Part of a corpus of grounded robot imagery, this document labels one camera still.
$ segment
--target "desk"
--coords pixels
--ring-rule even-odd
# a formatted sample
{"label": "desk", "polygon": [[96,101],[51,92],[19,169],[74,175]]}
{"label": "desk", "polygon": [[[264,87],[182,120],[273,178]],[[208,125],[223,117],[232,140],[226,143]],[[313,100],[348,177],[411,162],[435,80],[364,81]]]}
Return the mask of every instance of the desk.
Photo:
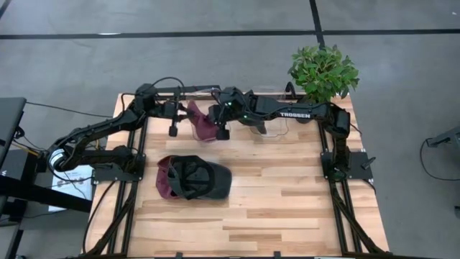
{"label": "desk", "polygon": [[[350,112],[356,124],[349,97],[333,102]],[[197,101],[203,112],[212,103]],[[119,100],[114,114],[120,111]],[[175,256],[176,252],[184,256],[272,256],[274,251],[283,256],[340,255],[329,186],[321,169],[318,125],[299,124],[294,119],[286,122],[289,132],[278,137],[261,137],[232,122],[230,140],[203,143],[193,139],[189,121],[178,124],[177,137],[169,137],[170,120],[150,118],[144,151],[147,167],[139,182],[128,256]],[[349,147],[362,149],[359,133],[351,130]],[[111,135],[107,149],[125,145],[128,135]],[[162,199],[155,187],[157,161],[167,155],[198,155],[230,168],[229,198]],[[108,184],[98,185],[93,208]],[[388,250],[373,190],[360,180],[351,180],[349,185],[356,219],[378,246]],[[96,212],[87,247],[93,247],[111,223],[117,191],[115,183]],[[345,219],[344,226],[352,251]],[[123,229],[122,223],[116,252],[120,251]]]}

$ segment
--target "concrete floor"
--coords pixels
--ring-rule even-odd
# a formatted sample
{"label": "concrete floor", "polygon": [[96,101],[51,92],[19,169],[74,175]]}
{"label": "concrete floor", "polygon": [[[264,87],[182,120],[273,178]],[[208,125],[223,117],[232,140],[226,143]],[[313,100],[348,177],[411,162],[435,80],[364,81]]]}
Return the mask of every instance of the concrete floor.
{"label": "concrete floor", "polygon": [[[460,28],[455,0],[317,0],[323,29]],[[3,34],[174,32],[220,29],[313,29],[308,1],[13,0],[0,19]],[[420,144],[459,126],[460,35],[328,36],[350,55],[362,79],[351,93],[372,164],[391,251],[458,258],[460,182],[429,178]],[[185,84],[242,89],[289,80],[290,54],[316,45],[314,36],[116,40],[0,40],[1,96],[25,96],[83,112],[112,114],[116,95],[163,76]],[[21,126],[36,145],[97,118],[27,106]],[[431,173],[460,178],[458,151],[427,149]],[[49,186],[51,177],[39,176]],[[28,215],[46,208],[30,204]],[[26,219],[19,251],[29,258],[77,255],[87,214]],[[0,229],[0,251],[10,228]]]}

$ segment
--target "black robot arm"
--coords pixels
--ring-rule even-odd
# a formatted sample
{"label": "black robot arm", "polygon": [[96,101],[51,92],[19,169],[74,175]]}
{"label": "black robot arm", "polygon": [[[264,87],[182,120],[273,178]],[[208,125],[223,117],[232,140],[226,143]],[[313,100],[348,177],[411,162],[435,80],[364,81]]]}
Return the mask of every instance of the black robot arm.
{"label": "black robot arm", "polygon": [[[88,143],[122,130],[137,130],[148,117],[171,119],[170,136],[177,135],[177,122],[187,118],[191,113],[180,103],[180,95],[184,92],[196,91],[199,88],[218,88],[218,86],[188,86],[182,88],[155,88],[146,83],[140,86],[134,100],[117,117],[74,129],[69,135],[56,140],[44,153],[50,170],[68,171],[78,165],[94,165],[114,163],[124,172],[134,170],[135,155],[124,146],[113,150],[86,150]],[[174,98],[159,102],[159,92],[173,92]]]}
{"label": "black robot arm", "polygon": [[218,104],[209,107],[209,117],[219,127],[218,139],[229,139],[225,125],[232,120],[254,125],[278,117],[314,119],[332,135],[334,169],[343,173],[349,170],[350,150],[346,139],[350,133],[350,113],[337,105],[281,102],[253,91],[243,94],[235,87],[225,88],[215,99]]}

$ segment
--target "wooden table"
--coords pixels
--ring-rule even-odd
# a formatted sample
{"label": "wooden table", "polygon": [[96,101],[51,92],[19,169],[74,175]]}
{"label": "wooden table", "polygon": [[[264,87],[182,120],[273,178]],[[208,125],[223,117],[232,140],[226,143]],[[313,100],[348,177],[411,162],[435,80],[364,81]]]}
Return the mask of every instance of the wooden table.
{"label": "wooden table", "polygon": [[[125,96],[125,102],[131,99]],[[349,97],[333,102],[351,113]],[[212,101],[197,101],[207,113]],[[114,114],[121,111],[120,100]],[[323,179],[321,141],[316,122],[299,124],[276,119],[268,124],[282,136],[262,137],[238,122],[230,123],[231,139],[211,143],[193,138],[189,121],[178,125],[178,136],[167,135],[170,120],[149,118],[145,154],[147,167],[135,205],[129,256],[285,256],[340,255],[339,239],[328,183]],[[351,129],[348,145],[362,147]],[[107,149],[127,143],[128,132],[109,137]],[[198,155],[220,163],[233,173],[231,193],[225,201],[165,200],[155,187],[157,161],[167,155]],[[109,183],[97,186],[93,208]],[[104,198],[89,229],[87,247],[93,247],[114,215],[118,183]],[[382,249],[387,241],[373,190],[363,181],[349,181],[356,219]],[[344,219],[349,250],[353,243]],[[115,251],[120,251],[124,223]]]}

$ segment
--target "green plant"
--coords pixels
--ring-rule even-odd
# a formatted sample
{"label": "green plant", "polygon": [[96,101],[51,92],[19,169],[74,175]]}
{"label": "green plant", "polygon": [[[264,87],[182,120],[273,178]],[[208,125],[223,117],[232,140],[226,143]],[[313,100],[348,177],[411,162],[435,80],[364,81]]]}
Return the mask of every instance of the green plant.
{"label": "green plant", "polygon": [[304,47],[293,55],[293,60],[287,73],[311,101],[330,101],[337,94],[345,98],[350,87],[355,89],[358,85],[359,71],[353,67],[349,56],[342,60],[336,45],[324,49]]}

